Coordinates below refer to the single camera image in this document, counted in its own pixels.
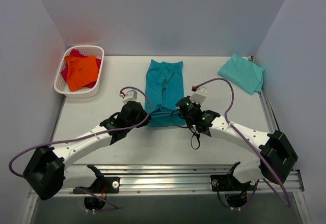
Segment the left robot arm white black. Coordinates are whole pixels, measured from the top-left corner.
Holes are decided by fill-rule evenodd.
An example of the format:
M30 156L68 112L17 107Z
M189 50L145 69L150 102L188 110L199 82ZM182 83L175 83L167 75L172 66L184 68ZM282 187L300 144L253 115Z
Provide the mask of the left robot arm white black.
M100 122L95 128L72 141L37 148L29 160L23 177L41 200L48 200L61 189L76 188L97 193L111 183L94 165L75 166L88 154L110 146L133 128L146 126L150 115L136 101L128 101L120 112Z

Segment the teal t-shirt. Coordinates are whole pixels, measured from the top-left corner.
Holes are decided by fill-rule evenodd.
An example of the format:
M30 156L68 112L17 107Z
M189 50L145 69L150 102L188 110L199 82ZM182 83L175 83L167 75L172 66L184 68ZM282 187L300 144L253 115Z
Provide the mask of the teal t-shirt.
M150 113L150 127L183 126L185 120L176 113L176 103L184 97L183 62L151 60L146 73L145 111Z

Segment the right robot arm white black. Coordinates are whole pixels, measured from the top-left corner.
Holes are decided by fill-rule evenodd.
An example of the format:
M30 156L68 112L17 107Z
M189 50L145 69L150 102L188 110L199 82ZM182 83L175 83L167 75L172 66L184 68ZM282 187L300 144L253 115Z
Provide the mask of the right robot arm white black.
M180 99L176 107L179 116L195 133L226 140L257 155L257 160L237 162L232 166L226 177L231 189L237 190L244 183L259 179L282 184L298 160L287 136L278 130L267 133L227 122L214 111L201 110L189 96Z

